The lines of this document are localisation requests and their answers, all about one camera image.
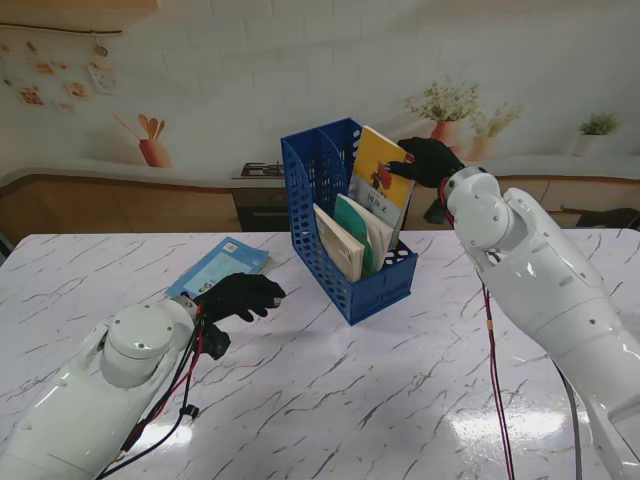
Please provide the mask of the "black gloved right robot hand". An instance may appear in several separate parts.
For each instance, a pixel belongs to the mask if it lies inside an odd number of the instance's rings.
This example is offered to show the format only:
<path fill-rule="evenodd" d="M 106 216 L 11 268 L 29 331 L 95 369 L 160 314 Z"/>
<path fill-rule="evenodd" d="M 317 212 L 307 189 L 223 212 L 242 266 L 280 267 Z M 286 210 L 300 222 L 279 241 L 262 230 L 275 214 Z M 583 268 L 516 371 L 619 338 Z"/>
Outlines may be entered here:
<path fill-rule="evenodd" d="M 444 179 L 465 168 L 456 154 L 439 140 L 412 137 L 399 140 L 398 145 L 413 161 L 389 162 L 386 169 L 423 187 L 436 189 Z"/>

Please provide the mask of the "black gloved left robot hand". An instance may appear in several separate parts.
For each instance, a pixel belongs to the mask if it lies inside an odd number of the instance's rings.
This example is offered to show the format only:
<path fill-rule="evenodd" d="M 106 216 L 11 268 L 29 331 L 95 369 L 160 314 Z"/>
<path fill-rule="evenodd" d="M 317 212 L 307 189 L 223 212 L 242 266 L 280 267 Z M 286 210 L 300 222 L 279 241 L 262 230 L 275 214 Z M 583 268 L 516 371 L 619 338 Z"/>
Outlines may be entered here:
<path fill-rule="evenodd" d="M 235 273 L 199 295 L 195 303 L 207 323 L 231 316 L 251 323 L 255 316 L 266 317 L 285 297 L 281 286 L 263 274 Z"/>

